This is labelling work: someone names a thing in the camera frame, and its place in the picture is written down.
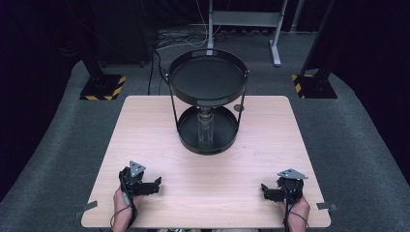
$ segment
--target black stand base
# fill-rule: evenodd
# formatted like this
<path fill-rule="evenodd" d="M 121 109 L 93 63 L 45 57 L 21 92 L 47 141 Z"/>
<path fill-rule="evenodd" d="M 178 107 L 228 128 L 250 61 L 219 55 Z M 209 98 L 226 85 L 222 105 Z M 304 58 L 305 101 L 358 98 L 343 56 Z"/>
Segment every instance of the black stand base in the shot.
<path fill-rule="evenodd" d="M 213 141 L 209 144 L 199 142 L 198 110 L 195 106 L 188 108 L 180 117 L 178 132 L 184 146 L 199 155 L 211 156 L 226 151 L 235 141 L 238 122 L 229 109 L 221 106 L 214 110 Z"/>
<path fill-rule="evenodd" d="M 314 75 L 292 74 L 296 92 L 301 99 L 337 99 L 328 79 L 315 78 Z"/>
<path fill-rule="evenodd" d="M 121 92 L 126 78 L 120 74 L 104 74 L 101 78 L 90 78 L 81 91 L 81 100 L 115 100 Z"/>

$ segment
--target robotic hand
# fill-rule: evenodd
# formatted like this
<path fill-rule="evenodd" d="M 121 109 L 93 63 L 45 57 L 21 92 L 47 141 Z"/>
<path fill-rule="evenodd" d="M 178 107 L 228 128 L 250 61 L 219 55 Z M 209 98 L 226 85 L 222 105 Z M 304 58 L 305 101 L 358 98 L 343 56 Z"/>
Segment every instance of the robotic hand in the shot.
<path fill-rule="evenodd" d="M 125 167 L 120 171 L 119 179 L 121 183 L 121 191 L 127 205 L 132 207 L 132 219 L 128 227 L 130 227 L 136 219 L 137 210 L 133 205 L 133 197 L 137 195 L 149 195 L 160 191 L 161 177 L 154 183 L 142 183 L 145 166 L 130 161 L 130 167 Z"/>

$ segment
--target black tray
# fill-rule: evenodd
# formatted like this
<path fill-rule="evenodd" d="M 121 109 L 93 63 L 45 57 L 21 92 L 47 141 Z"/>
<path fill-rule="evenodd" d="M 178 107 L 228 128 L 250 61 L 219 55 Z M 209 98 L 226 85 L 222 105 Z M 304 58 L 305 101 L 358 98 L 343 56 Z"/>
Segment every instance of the black tray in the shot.
<path fill-rule="evenodd" d="M 239 98 L 246 90 L 248 69 L 235 55 L 209 49 L 187 52 L 169 70 L 169 86 L 181 101 L 218 107 Z"/>

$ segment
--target black curtain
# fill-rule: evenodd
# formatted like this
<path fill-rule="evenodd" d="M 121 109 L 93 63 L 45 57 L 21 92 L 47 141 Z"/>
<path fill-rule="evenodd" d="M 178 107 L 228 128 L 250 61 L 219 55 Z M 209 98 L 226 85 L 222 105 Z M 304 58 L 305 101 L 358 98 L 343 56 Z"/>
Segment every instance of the black curtain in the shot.
<path fill-rule="evenodd" d="M 48 0 L 2 1 L 0 200 L 44 136 L 78 61 L 60 49 L 66 21 L 59 6 Z"/>
<path fill-rule="evenodd" d="M 409 9 L 405 0 L 336 0 L 307 65 L 331 65 L 332 72 L 355 91 L 408 183 Z"/>

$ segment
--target gray carpet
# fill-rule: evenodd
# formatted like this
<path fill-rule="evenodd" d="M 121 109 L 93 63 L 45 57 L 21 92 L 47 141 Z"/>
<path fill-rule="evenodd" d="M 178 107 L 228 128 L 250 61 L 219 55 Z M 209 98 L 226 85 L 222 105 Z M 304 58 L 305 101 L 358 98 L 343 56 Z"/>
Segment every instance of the gray carpet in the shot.
<path fill-rule="evenodd" d="M 355 93 L 332 74 L 337 99 L 301 100 L 296 94 L 290 76 L 301 70 L 314 37 L 281 35 L 280 68 L 274 68 L 264 35 L 227 39 L 215 48 L 246 63 L 247 95 L 290 99 L 323 196 L 339 208 L 331 213 L 332 225 L 320 231 L 410 231 L 410 188 Z M 193 49 L 159 50 L 162 66 Z M 0 204 L 0 231 L 99 231 L 83 228 L 73 214 L 87 203 L 124 99 L 147 95 L 150 70 L 150 64 L 108 66 L 105 73 L 127 77 L 118 99 L 81 101 L 89 74 L 81 62 L 73 68 L 42 143 Z M 155 67 L 151 94 L 169 95 L 160 79 Z"/>

